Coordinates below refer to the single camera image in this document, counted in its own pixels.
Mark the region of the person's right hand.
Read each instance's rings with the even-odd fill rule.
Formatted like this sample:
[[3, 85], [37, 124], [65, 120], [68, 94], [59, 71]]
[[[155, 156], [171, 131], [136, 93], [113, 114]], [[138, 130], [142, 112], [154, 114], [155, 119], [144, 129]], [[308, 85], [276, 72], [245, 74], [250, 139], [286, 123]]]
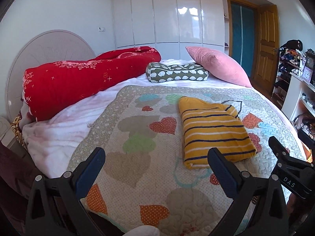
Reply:
[[288, 215], [290, 215], [294, 211], [296, 200], [296, 195], [294, 195], [294, 193], [291, 193], [286, 204]]

